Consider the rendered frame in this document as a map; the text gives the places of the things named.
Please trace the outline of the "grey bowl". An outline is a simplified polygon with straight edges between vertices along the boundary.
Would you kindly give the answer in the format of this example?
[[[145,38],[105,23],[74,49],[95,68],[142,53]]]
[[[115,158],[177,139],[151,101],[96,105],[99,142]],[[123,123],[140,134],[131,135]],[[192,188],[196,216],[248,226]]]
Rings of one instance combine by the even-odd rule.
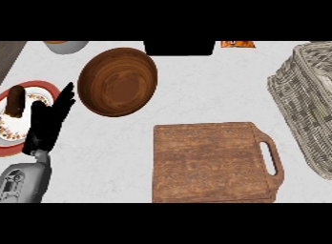
[[[56,54],[72,54],[78,52],[87,44],[87,41],[46,41],[47,48]]]

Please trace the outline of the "brown wooden cutting board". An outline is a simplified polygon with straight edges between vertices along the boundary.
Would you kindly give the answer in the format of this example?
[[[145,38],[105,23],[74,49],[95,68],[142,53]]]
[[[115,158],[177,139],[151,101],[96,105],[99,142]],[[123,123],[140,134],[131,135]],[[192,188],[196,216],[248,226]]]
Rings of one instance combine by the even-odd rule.
[[[155,127],[155,202],[272,202],[284,179],[273,139],[254,123]]]

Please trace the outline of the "brown wooden bowl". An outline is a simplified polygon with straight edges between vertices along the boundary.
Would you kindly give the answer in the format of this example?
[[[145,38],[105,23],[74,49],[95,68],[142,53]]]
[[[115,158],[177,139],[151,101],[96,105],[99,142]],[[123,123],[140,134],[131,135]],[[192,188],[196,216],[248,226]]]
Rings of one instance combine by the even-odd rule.
[[[158,69],[148,54],[133,48],[102,52],[86,64],[77,81],[80,100],[99,115],[134,113],[152,98]]]

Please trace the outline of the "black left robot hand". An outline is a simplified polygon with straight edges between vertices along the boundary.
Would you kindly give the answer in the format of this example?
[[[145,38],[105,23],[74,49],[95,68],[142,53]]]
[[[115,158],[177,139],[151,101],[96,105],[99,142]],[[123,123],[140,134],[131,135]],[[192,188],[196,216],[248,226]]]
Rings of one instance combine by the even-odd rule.
[[[50,152],[55,147],[62,124],[75,103],[74,88],[74,83],[69,83],[52,106],[43,101],[35,101],[31,105],[31,127],[22,147],[22,152],[28,155],[37,150]]]

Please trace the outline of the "orange packet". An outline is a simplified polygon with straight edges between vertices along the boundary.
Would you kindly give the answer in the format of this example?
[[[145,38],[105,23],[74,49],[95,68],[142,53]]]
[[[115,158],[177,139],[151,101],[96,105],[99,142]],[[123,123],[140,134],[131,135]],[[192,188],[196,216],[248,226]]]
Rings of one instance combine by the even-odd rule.
[[[222,48],[256,48],[254,41],[222,41]]]

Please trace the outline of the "black appliance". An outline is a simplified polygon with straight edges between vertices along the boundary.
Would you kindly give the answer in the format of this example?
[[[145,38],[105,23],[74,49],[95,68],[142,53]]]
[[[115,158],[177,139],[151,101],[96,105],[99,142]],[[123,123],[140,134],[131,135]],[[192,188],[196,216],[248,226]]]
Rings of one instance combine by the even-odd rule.
[[[214,41],[145,41],[145,51],[152,56],[211,55]]]

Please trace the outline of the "grey wicker basket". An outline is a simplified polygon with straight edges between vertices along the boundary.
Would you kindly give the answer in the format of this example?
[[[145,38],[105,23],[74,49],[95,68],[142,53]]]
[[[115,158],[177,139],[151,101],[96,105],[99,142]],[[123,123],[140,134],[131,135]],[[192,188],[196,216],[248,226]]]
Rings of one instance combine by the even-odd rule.
[[[298,45],[267,78],[278,104],[307,164],[332,180],[332,41]]]

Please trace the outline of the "white floral plate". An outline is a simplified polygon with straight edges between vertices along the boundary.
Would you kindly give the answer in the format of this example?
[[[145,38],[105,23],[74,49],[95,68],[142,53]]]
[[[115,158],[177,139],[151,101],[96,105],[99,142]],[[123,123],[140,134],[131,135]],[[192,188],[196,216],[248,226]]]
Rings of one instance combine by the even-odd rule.
[[[31,105],[43,101],[53,104],[52,93],[40,87],[25,89],[25,109],[21,118],[6,115],[7,96],[0,100],[0,147],[10,147],[24,142],[31,127]]]

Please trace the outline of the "brown chocolate eclair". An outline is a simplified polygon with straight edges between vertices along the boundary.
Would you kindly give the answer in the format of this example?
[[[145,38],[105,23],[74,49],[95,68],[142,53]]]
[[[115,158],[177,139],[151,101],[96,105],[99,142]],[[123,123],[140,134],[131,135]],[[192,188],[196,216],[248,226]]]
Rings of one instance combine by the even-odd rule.
[[[24,109],[25,109],[25,89],[21,85],[16,85],[9,90],[6,115],[15,118],[21,118]]]

